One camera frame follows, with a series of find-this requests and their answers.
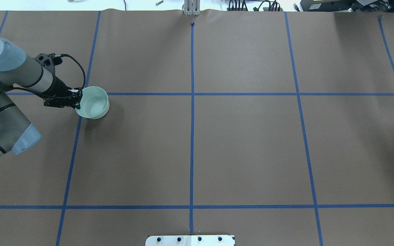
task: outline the plastic container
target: plastic container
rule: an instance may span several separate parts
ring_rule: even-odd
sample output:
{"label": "plastic container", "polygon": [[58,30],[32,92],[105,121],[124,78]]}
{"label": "plastic container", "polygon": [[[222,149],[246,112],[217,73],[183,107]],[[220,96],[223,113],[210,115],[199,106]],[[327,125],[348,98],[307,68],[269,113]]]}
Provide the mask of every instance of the plastic container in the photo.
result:
{"label": "plastic container", "polygon": [[97,86],[84,88],[80,101],[80,109],[75,109],[78,115],[87,119],[99,119],[109,110],[107,93]]}

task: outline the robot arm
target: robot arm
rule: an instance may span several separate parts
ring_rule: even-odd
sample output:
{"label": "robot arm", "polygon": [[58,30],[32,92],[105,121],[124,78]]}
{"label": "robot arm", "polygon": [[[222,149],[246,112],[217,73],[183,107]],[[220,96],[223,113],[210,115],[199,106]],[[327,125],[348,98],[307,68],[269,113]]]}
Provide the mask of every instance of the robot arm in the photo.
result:
{"label": "robot arm", "polygon": [[67,87],[55,76],[54,66],[61,62],[54,54],[40,54],[33,59],[23,49],[0,38],[0,157],[8,151],[20,154],[42,137],[5,94],[14,84],[43,98],[45,106],[80,108],[82,88]]}

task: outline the white cup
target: white cup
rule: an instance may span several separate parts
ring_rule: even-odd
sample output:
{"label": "white cup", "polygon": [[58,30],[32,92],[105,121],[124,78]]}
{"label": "white cup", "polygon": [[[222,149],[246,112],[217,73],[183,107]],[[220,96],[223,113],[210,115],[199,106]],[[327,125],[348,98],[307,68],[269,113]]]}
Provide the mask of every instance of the white cup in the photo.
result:
{"label": "white cup", "polygon": [[82,90],[80,109],[75,109],[83,118],[95,120],[103,117],[109,110],[107,93],[97,86],[89,86]]}

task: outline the metal bracket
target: metal bracket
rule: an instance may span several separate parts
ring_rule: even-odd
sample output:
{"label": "metal bracket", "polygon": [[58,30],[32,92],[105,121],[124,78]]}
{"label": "metal bracket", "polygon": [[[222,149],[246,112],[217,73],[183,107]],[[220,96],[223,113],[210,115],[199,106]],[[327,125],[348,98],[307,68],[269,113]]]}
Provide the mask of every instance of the metal bracket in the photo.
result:
{"label": "metal bracket", "polygon": [[145,246],[235,246],[234,235],[149,236]]}
{"label": "metal bracket", "polygon": [[200,0],[185,0],[182,9],[185,15],[200,15]]}
{"label": "metal bracket", "polygon": [[[60,65],[63,61],[61,57],[55,57],[55,54],[45,54],[41,53],[37,55],[34,58],[44,69],[47,69],[50,71],[50,73],[53,75],[53,80],[58,80],[56,77],[56,67],[57,65]],[[43,99],[43,105],[45,107],[55,107],[55,108],[64,108],[64,107],[72,107],[75,109],[80,109],[80,101],[81,97],[83,96],[83,92],[80,90],[80,88],[74,88],[74,90],[77,90],[78,92],[72,92],[70,91],[72,88],[67,87],[66,88],[61,88],[61,91],[64,93],[60,96],[72,96],[70,98],[46,98],[39,96]]]}

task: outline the blue tape grid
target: blue tape grid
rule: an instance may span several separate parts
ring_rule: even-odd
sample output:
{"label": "blue tape grid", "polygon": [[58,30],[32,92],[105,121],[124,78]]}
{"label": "blue tape grid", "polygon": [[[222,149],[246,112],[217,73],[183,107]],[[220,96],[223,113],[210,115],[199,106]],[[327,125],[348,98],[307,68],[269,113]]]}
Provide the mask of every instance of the blue tape grid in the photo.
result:
{"label": "blue tape grid", "polygon": [[[8,11],[5,12],[3,21],[0,27],[0,35],[2,33],[4,24],[7,19]],[[98,12],[97,15],[97,23],[95,27],[94,39],[92,42],[92,50],[91,56],[89,59],[89,68],[87,71],[86,76],[86,85],[89,83],[89,76],[92,67],[92,60],[94,57],[94,50],[95,44],[97,40],[97,33],[100,24],[100,16],[101,12]],[[394,62],[391,57],[388,44],[386,41],[386,37],[384,34],[384,29],[382,25],[382,16],[378,17],[378,23],[380,27],[380,31],[383,37],[384,46],[389,57],[391,68],[394,73]],[[310,160],[310,153],[308,149],[308,139],[305,130],[305,122],[303,120],[303,111],[302,111],[302,103],[301,103],[301,96],[394,96],[394,93],[302,93],[299,91],[299,84],[297,81],[297,73],[296,73],[296,65],[294,63],[294,54],[291,45],[291,36],[290,36],[290,29],[289,29],[289,21],[287,13],[285,12],[285,20],[286,20],[286,29],[287,29],[287,36],[288,36],[288,43],[290,49],[290,56],[291,56],[291,65],[293,69],[293,76],[294,76],[294,84],[296,88],[296,93],[196,93],[194,90],[194,23],[191,23],[191,93],[141,93],[141,92],[109,92],[108,95],[151,95],[151,96],[191,96],[191,149],[190,149],[190,177],[189,177],[189,205],[152,205],[152,206],[71,206],[67,205],[69,187],[72,177],[72,170],[74,166],[75,160],[75,153],[77,151],[77,143],[78,143],[78,136],[80,134],[80,127],[81,127],[81,117],[79,117],[77,130],[75,134],[75,141],[74,141],[74,148],[71,156],[70,168],[68,172],[68,179],[67,185],[65,189],[65,196],[64,202],[62,206],[42,206],[42,205],[0,205],[0,209],[58,209],[62,210],[61,213],[61,220],[59,223],[59,230],[56,239],[56,246],[60,243],[65,211],[67,209],[189,209],[189,233],[193,233],[193,210],[194,209],[314,209],[316,214],[316,224],[317,224],[317,232],[319,236],[319,243],[323,245],[323,239],[321,234],[321,227],[320,227],[320,219],[319,219],[319,208],[361,208],[361,207],[368,207],[368,208],[379,208],[379,207],[394,207],[394,204],[317,204],[316,198],[316,191],[314,186],[314,179],[313,179],[313,170],[311,168],[311,160]],[[8,95],[33,95],[32,93],[25,93],[25,92],[11,92]],[[300,114],[300,121],[302,125],[302,134],[303,140],[305,144],[305,154],[306,160],[308,163],[308,172],[310,175],[310,183],[311,183],[311,192],[313,196],[313,204],[301,204],[301,205],[194,205],[194,100],[195,96],[296,96],[298,101],[299,107],[299,114]]]}

